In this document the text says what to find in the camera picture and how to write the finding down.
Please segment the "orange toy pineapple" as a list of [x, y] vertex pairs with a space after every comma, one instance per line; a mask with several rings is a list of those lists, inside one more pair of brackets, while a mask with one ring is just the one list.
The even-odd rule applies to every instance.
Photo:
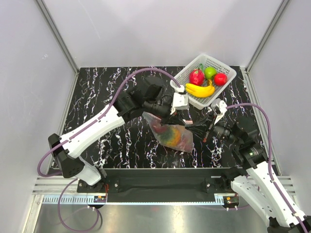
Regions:
[[181, 132], [176, 127], [168, 127], [164, 133], [158, 134], [158, 141], [166, 147], [176, 147], [181, 141]]

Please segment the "clear pink-dotted zip bag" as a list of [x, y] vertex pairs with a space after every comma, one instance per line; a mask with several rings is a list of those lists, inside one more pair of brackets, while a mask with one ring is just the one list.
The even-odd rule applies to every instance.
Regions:
[[160, 145], [187, 153], [193, 151], [193, 134], [184, 126], [161, 125], [160, 118], [146, 112], [142, 116], [148, 122], [154, 137]]

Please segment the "dark red plum toy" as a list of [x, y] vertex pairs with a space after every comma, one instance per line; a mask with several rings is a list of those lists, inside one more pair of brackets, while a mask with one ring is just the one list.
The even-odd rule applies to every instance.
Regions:
[[152, 128], [153, 132], [156, 134], [161, 134], [161, 133], [164, 133], [166, 131], [166, 126], [161, 125], [157, 121], [153, 121], [151, 123], [151, 128]]

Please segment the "purple grape bunch toy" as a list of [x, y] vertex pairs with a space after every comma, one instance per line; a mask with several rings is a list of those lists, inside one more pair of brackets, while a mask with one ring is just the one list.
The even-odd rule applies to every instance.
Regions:
[[180, 141], [180, 150], [191, 153], [193, 150], [193, 136], [183, 136]]

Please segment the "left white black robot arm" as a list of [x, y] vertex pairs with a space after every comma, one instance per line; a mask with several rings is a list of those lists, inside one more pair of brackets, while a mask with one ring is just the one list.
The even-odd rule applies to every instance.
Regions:
[[83, 180], [94, 192], [102, 191], [105, 174], [81, 158], [82, 152], [105, 134], [142, 116], [144, 112], [160, 118], [164, 124], [183, 124], [184, 121], [176, 115], [189, 106], [185, 87], [180, 85], [168, 103], [159, 104], [162, 91], [163, 87], [158, 84], [120, 90], [109, 105], [83, 125], [63, 135], [50, 135], [50, 154], [60, 169], [59, 174], [64, 178]]

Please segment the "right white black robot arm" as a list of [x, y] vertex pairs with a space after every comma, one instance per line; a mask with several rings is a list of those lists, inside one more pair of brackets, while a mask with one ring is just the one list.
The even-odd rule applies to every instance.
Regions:
[[187, 125], [186, 129], [203, 141], [212, 138], [232, 144], [238, 167], [226, 170], [212, 187], [234, 192], [262, 218], [270, 233], [309, 233], [311, 217], [306, 215], [282, 186], [269, 164], [268, 155], [256, 141], [258, 133], [252, 122], [238, 120], [232, 126], [216, 122], [214, 116]]

